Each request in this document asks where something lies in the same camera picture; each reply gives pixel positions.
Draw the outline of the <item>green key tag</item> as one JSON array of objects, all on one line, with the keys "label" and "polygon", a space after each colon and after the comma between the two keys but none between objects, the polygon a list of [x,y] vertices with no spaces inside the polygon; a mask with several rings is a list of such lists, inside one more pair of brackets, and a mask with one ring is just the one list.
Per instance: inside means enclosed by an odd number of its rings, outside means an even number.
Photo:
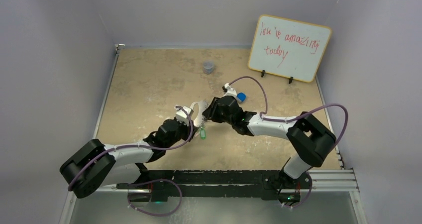
[{"label": "green key tag", "polygon": [[200,128],[199,134],[200,134],[201,139],[206,139],[206,131],[203,127]]}]

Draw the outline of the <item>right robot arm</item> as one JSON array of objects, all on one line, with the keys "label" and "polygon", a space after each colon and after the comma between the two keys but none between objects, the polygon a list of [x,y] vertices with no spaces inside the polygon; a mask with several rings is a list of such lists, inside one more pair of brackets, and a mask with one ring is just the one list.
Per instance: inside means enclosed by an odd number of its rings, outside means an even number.
[{"label": "right robot arm", "polygon": [[282,120],[244,111],[232,96],[213,98],[203,111],[206,120],[229,124],[238,134],[271,136],[288,140],[296,151],[280,173],[280,183],[294,186],[299,177],[313,167],[321,167],[336,143],[335,135],[312,114]]}]

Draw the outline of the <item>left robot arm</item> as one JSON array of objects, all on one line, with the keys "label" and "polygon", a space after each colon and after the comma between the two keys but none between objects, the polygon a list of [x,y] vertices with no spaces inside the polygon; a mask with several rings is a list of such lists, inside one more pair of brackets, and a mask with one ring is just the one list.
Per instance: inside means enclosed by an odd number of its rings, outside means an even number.
[{"label": "left robot arm", "polygon": [[99,139],[91,139],[59,169],[68,183],[68,191],[77,198],[85,198],[105,185],[113,169],[120,166],[154,162],[177,148],[176,143],[192,140],[198,127],[192,121],[183,123],[167,119],[156,131],[137,143],[106,145]]}]

